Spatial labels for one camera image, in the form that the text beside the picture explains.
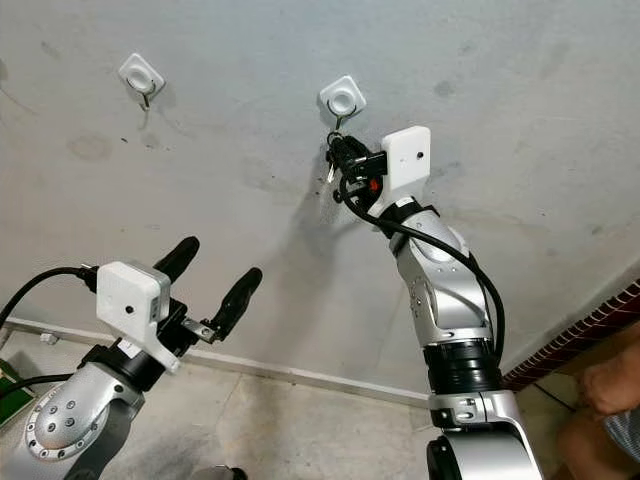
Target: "white adhesive hook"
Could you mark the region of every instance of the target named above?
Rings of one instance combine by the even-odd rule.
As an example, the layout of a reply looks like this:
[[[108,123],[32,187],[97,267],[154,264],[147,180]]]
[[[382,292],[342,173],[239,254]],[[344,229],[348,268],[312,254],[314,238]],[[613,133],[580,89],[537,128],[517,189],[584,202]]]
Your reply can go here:
[[[345,75],[324,87],[319,97],[322,104],[338,118],[355,115],[367,105],[364,95],[350,75]]]
[[[120,78],[142,96],[140,107],[149,110],[149,101],[164,87],[164,78],[139,54],[133,53],[118,70]]]

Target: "wall stain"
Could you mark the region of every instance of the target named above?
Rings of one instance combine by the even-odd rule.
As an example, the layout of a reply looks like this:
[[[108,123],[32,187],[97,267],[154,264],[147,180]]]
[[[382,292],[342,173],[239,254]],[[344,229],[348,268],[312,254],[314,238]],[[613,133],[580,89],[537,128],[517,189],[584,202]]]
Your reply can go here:
[[[267,162],[258,158],[245,158],[242,163],[242,180],[251,188],[272,194],[277,204],[292,204],[304,195],[304,189],[293,182],[277,178]]]
[[[158,148],[161,146],[158,137],[151,132],[142,135],[141,140],[144,146],[150,149]]]
[[[516,148],[513,149],[513,153],[520,153],[526,148],[529,148],[529,144],[524,140],[520,139],[518,140],[518,143],[516,143]]]
[[[49,42],[45,42],[44,40],[42,40],[40,42],[40,48],[46,55],[48,55],[49,57],[53,58],[58,62],[62,58],[62,55],[60,54],[58,49],[52,46]]]
[[[545,235],[550,231],[544,225],[528,223],[513,215],[495,214],[477,209],[449,208],[446,217],[455,220],[455,223],[459,225],[468,226],[470,229],[517,230],[526,236]]]
[[[9,78],[9,69],[7,65],[0,59],[0,82],[4,82]]]
[[[111,156],[111,141],[99,133],[87,133],[67,142],[74,156],[87,162],[99,162]]]
[[[2,60],[0,60],[0,92],[4,93],[4,95],[11,101],[11,103],[20,107],[25,112],[34,116],[38,115],[38,112],[24,105],[22,102],[20,102],[20,100],[18,100],[16,97],[11,95],[9,92],[7,92],[4,89],[4,87],[2,86],[2,82],[7,80],[8,78],[9,78],[9,69],[7,68],[7,65]]]
[[[551,47],[549,55],[540,69],[540,78],[542,80],[549,78],[560,69],[570,49],[571,44],[569,42],[558,42]]]
[[[450,172],[452,172],[454,170],[458,170],[461,166],[462,166],[462,164],[460,162],[456,161],[456,162],[448,163],[448,164],[443,165],[441,167],[440,166],[433,167],[433,168],[431,168],[430,178],[431,178],[431,180],[435,180],[437,178],[444,177],[448,173],[450,173]]]
[[[449,98],[456,92],[456,89],[449,80],[443,80],[433,87],[433,91],[441,98]]]
[[[460,48],[458,49],[458,55],[461,57],[465,57],[473,53],[475,49],[476,49],[475,44],[473,44],[472,42],[465,42],[462,45],[460,45]]]

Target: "white plastic bracket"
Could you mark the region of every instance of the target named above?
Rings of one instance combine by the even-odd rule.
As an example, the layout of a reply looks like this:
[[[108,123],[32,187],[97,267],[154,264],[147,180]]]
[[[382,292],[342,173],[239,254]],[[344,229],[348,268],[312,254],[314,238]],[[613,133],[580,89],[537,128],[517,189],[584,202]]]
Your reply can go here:
[[[169,277],[153,268],[108,263],[98,269],[96,315],[175,373],[180,361],[157,337],[158,323],[169,316],[170,287]]]
[[[379,216],[387,207],[411,197],[422,200],[422,189],[431,167],[431,131],[427,127],[409,127],[391,133],[381,142],[387,152],[387,175],[382,193],[369,209]]]

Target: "metal hook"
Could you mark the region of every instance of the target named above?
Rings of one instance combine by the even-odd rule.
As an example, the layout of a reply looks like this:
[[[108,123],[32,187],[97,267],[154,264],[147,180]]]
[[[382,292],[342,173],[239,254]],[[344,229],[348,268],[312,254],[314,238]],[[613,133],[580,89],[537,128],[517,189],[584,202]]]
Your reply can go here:
[[[342,125],[342,120],[344,120],[345,118],[349,118],[351,115],[356,113],[356,110],[358,109],[358,106],[354,105],[353,106],[353,110],[351,110],[351,112],[349,112],[349,113],[345,113],[344,115],[340,115],[340,114],[334,112],[333,109],[331,108],[331,104],[329,103],[329,100],[327,100],[327,108],[331,112],[331,115],[336,117],[336,128],[334,128],[333,131],[337,132],[338,130],[340,130],[340,125]]]
[[[134,87],[133,84],[131,83],[131,80],[129,80],[127,78],[127,83],[129,84],[129,86],[131,88],[133,88],[136,92],[138,92],[140,95],[142,95],[142,101],[143,103],[140,104],[140,108],[142,109],[143,112],[148,112],[149,111],[149,96],[151,94],[153,94],[153,92],[156,91],[156,82],[154,82],[153,80],[151,80],[151,90],[149,90],[148,92],[143,92],[142,90],[139,90],[138,88]]]

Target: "human hand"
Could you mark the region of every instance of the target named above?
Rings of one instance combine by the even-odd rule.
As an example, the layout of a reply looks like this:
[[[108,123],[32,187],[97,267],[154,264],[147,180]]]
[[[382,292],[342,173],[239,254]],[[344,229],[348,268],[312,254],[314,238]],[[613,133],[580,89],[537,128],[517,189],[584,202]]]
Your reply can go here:
[[[640,405],[640,369],[629,369],[623,355],[587,368],[579,379],[582,400],[597,416]]]

